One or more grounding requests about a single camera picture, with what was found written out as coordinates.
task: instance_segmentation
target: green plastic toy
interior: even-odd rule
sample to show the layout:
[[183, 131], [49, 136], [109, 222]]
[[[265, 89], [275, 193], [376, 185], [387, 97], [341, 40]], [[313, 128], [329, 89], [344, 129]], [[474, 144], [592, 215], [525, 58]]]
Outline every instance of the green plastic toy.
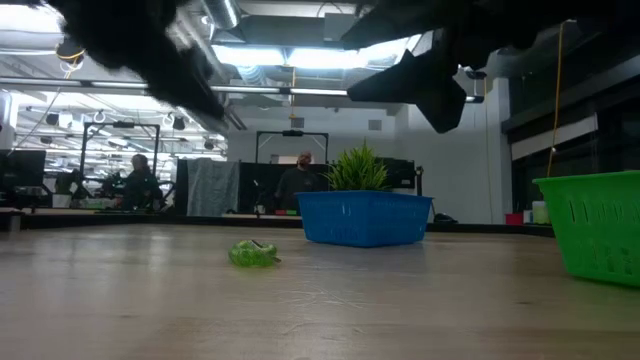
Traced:
[[261, 245], [254, 240], [243, 240], [229, 250], [232, 263], [242, 267], [267, 267], [279, 263], [278, 249], [274, 245]]

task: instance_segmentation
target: white wall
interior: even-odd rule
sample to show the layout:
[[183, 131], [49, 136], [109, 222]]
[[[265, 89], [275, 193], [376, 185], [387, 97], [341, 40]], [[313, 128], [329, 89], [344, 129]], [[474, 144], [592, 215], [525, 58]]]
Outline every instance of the white wall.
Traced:
[[[228, 161], [255, 161], [256, 131], [282, 131], [291, 128], [288, 118], [290, 110], [286, 108], [267, 111], [237, 109], [237, 112], [249, 130], [229, 133]], [[365, 138], [376, 155], [396, 155], [395, 118], [387, 116], [383, 110], [340, 109], [335, 112], [333, 109], [303, 108], [295, 110], [295, 114], [305, 118], [305, 132], [329, 133], [329, 161], [335, 160], [345, 150], [361, 146]], [[371, 119], [382, 120], [382, 131], [368, 130]], [[265, 143], [268, 138], [269, 135], [262, 135], [260, 144]], [[315, 136], [315, 139], [324, 145], [324, 137]], [[317, 163], [325, 161], [324, 150], [311, 137], [285, 138], [275, 135], [260, 148], [258, 162], [269, 162], [271, 155], [290, 156], [307, 150], [313, 153]]]
[[509, 147], [500, 131], [508, 117], [506, 85], [496, 80], [486, 104], [468, 104], [460, 126], [446, 134], [437, 134], [415, 106], [396, 117], [397, 157], [424, 167], [423, 194], [461, 223], [500, 224], [511, 211]]
[[[485, 104], [467, 105], [460, 126], [447, 134], [437, 134], [415, 106], [403, 106], [395, 117], [382, 110], [341, 109], [336, 113], [323, 108], [296, 110], [296, 116], [305, 117], [305, 131], [330, 134], [329, 161], [360, 146], [366, 137], [377, 155], [414, 160], [424, 167], [423, 193], [435, 197], [438, 212], [460, 223], [503, 224], [504, 214], [512, 211], [511, 153], [500, 128], [509, 117], [508, 90], [507, 80], [495, 80]], [[254, 161], [256, 130], [290, 128], [288, 109], [264, 114], [244, 110], [239, 115], [249, 130], [230, 133], [229, 161]], [[369, 131], [369, 119], [383, 120], [383, 131]], [[272, 154], [296, 155], [304, 150], [311, 150], [317, 162], [322, 162], [323, 150], [312, 139], [281, 136], [274, 136], [261, 148], [259, 161], [269, 162]]]

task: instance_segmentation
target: blue basket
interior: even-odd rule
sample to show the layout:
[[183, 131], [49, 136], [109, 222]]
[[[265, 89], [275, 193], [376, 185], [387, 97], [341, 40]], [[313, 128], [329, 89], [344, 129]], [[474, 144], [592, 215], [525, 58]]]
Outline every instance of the blue basket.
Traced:
[[307, 239], [358, 247], [424, 238], [432, 198], [378, 191], [297, 194]]

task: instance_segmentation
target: man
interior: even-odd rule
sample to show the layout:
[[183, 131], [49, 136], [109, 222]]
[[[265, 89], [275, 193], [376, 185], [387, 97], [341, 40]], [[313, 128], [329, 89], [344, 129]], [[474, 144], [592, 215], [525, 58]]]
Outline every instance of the man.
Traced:
[[122, 208], [133, 210], [162, 200], [162, 190], [155, 175], [151, 173], [147, 157], [142, 154], [134, 155], [131, 165], [133, 171], [125, 180]]
[[301, 153], [298, 156], [297, 166], [282, 174], [276, 191], [276, 198], [280, 201], [281, 209], [299, 211], [298, 199], [295, 194], [318, 190], [318, 178], [309, 172], [311, 158], [309, 151]]

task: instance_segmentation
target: green basket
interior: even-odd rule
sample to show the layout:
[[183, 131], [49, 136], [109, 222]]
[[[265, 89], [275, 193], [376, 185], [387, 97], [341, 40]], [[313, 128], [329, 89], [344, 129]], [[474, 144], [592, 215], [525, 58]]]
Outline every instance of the green basket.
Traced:
[[534, 180], [567, 271], [640, 286], [640, 171]]

